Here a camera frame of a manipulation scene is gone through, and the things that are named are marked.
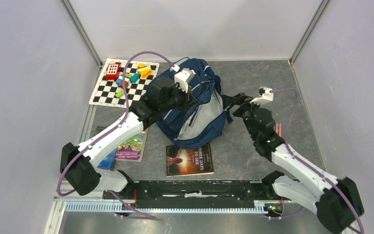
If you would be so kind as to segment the navy blue student backpack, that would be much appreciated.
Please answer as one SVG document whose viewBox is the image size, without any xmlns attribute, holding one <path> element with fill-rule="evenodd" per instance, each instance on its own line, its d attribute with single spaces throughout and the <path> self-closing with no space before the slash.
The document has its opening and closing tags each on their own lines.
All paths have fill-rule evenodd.
<svg viewBox="0 0 374 234">
<path fill-rule="evenodd" d="M 188 84 L 197 104 L 187 112 L 174 109 L 163 113 L 156 125 L 175 146 L 196 149 L 220 137 L 232 118 L 223 104 L 221 79 L 207 61 L 184 57 L 176 65 L 194 71 Z"/>
</svg>

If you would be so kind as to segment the purple Treehouse book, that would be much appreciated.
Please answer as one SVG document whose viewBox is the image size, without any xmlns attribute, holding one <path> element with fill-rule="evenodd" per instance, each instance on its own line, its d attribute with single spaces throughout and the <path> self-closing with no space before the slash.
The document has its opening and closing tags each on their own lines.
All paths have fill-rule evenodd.
<svg viewBox="0 0 374 234">
<path fill-rule="evenodd" d="M 121 143 L 115 152 L 115 160 L 141 162 L 148 130 L 144 130 Z"/>
</svg>

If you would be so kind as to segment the Three Days To See book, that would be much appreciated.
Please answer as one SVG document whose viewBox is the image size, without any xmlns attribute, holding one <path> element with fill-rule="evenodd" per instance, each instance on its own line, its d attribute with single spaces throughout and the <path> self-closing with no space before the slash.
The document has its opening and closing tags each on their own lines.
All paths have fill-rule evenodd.
<svg viewBox="0 0 374 234">
<path fill-rule="evenodd" d="M 166 156 L 167 177 L 210 175 L 214 173 L 210 144 L 196 149 L 167 146 Z"/>
</svg>

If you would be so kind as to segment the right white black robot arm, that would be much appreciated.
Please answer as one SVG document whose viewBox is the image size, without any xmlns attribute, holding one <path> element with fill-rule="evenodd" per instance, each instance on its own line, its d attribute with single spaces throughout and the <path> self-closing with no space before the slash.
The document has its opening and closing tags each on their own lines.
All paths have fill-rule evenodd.
<svg viewBox="0 0 374 234">
<path fill-rule="evenodd" d="M 238 106 L 233 116 L 243 120 L 257 153 L 296 178 L 272 172 L 262 185 L 266 198 L 290 199 L 316 214 L 323 227 L 334 234 L 345 229 L 358 234 L 365 232 L 360 219 L 364 207 L 352 179 L 340 179 L 305 159 L 273 129 L 276 123 L 271 111 L 260 107 L 251 97 L 240 93 L 233 97 L 223 95 L 222 100 L 226 110 Z"/>
</svg>

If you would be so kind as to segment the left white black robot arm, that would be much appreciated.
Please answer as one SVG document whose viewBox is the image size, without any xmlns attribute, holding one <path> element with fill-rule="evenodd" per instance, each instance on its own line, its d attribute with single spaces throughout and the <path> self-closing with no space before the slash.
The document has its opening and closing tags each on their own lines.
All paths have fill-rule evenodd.
<svg viewBox="0 0 374 234">
<path fill-rule="evenodd" d="M 120 172 L 104 171 L 99 163 L 125 140 L 160 120 L 162 113 L 173 109 L 189 110 L 195 101 L 185 78 L 158 77 L 149 92 L 134 101 L 116 122 L 96 136 L 62 149 L 61 178 L 79 195 L 95 189 L 116 192 L 121 198 L 133 194 L 133 185 Z"/>
</svg>

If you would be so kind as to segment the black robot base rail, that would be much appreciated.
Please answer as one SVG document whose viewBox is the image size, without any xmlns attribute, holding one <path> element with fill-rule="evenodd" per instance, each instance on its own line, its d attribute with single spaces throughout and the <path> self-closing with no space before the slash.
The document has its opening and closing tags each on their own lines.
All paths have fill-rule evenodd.
<svg viewBox="0 0 374 234">
<path fill-rule="evenodd" d="M 252 208 L 254 201 L 288 200 L 259 180 L 140 180 L 117 195 L 133 200 L 138 209 Z"/>
</svg>

